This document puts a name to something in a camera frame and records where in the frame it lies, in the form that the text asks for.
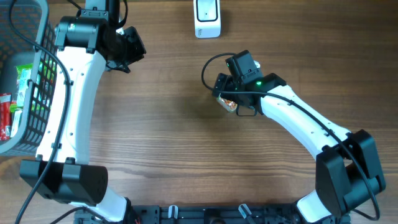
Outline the cup noodles container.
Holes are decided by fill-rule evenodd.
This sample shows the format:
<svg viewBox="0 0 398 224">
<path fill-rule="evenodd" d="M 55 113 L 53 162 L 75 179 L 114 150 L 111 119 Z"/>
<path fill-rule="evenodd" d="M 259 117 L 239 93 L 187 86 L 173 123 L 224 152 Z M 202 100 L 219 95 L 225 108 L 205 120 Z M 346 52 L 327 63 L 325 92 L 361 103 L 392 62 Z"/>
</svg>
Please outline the cup noodles container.
<svg viewBox="0 0 398 224">
<path fill-rule="evenodd" d="M 238 105 L 234 101 L 224 99 L 220 96 L 217 97 L 216 100 L 226 111 L 230 113 L 236 111 L 238 107 Z"/>
</svg>

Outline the green snack packet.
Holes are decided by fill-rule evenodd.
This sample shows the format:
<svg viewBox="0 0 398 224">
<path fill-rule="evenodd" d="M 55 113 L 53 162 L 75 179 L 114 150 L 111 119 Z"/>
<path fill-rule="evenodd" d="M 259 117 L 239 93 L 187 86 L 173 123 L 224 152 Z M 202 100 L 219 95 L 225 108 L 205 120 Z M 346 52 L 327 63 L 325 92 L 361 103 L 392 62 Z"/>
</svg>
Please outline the green snack packet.
<svg viewBox="0 0 398 224">
<path fill-rule="evenodd" d="M 11 105 L 10 105 L 10 112 L 15 113 L 16 110 L 21 110 L 23 109 L 24 102 L 25 102 L 25 97 L 27 96 L 27 89 L 29 87 L 28 80 L 31 78 L 31 73 L 32 73 L 32 68 L 33 64 L 26 64 L 26 65 L 18 65 L 16 66 L 17 70 L 17 100 L 12 100 Z M 50 78 L 50 84 L 53 84 L 53 79 L 54 75 L 51 72 L 47 72 L 47 67 L 44 67 L 44 72 L 47 78 Z M 41 77 L 40 75 L 37 75 L 37 84 L 45 84 L 45 91 L 48 90 L 49 84 L 46 83 L 45 81 L 40 81 Z M 39 94 L 38 89 L 34 90 L 34 97 L 37 98 L 39 101 L 42 101 L 42 96 L 44 98 L 44 103 L 46 103 L 46 106 L 49 106 L 50 100 L 49 97 L 44 96 L 43 94 Z"/>
</svg>

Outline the green white small box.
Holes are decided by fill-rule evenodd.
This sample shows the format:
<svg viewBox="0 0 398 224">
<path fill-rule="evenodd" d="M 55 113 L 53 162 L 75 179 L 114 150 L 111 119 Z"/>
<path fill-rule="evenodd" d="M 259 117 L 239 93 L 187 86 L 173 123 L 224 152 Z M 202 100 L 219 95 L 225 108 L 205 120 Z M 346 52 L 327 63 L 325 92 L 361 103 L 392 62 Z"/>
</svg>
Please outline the green white small box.
<svg viewBox="0 0 398 224">
<path fill-rule="evenodd" d="M 10 135 L 11 138 L 13 138 L 18 132 L 21 114 L 22 110 L 20 109 L 16 109 L 14 112 L 14 118 L 12 122 L 11 135 Z"/>
</svg>

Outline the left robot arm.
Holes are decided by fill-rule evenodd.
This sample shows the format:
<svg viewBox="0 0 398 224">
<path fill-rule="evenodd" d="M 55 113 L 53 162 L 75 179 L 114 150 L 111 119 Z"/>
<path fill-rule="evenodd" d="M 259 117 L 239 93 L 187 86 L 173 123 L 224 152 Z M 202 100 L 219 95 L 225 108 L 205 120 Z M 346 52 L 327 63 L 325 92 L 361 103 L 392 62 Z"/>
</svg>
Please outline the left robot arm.
<svg viewBox="0 0 398 224">
<path fill-rule="evenodd" d="M 21 177 L 32 193 L 69 204 L 100 223 L 137 223 L 131 201 L 108 185 L 108 171 L 89 163 L 89 135 L 97 87 L 105 71 L 129 73 L 146 53 L 133 27 L 125 27 L 126 1 L 87 1 L 55 31 L 57 79 L 45 134 Z"/>
</svg>

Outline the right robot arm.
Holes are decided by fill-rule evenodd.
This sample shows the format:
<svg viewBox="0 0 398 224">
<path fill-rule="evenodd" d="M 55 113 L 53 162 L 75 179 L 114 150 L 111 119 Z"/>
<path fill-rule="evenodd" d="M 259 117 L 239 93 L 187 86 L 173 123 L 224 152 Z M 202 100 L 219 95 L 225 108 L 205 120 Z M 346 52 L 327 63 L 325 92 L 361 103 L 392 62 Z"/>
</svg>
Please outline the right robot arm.
<svg viewBox="0 0 398 224">
<path fill-rule="evenodd" d="M 279 123 L 315 160 L 315 190 L 292 205 L 290 218 L 341 222 L 354 212 L 379 220 L 376 195 L 386 181 L 374 138 L 363 129 L 353 133 L 331 122 L 275 73 L 263 75 L 248 50 L 224 56 L 229 74 L 218 75 L 212 95 L 227 110 L 237 113 L 243 106 Z"/>
</svg>

